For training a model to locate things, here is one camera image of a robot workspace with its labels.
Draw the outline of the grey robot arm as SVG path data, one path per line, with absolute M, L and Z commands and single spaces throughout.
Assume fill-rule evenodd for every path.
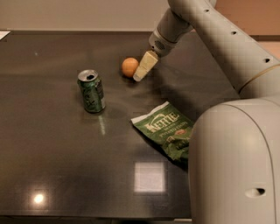
M 280 224 L 280 66 L 216 0 L 168 0 L 133 78 L 195 30 L 240 96 L 197 120 L 188 159 L 193 224 Z

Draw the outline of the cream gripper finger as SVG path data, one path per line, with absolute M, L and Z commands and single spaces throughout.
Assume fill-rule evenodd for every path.
M 147 51 L 133 74 L 133 79 L 135 81 L 141 81 L 149 71 L 158 63 L 158 55 L 152 51 Z

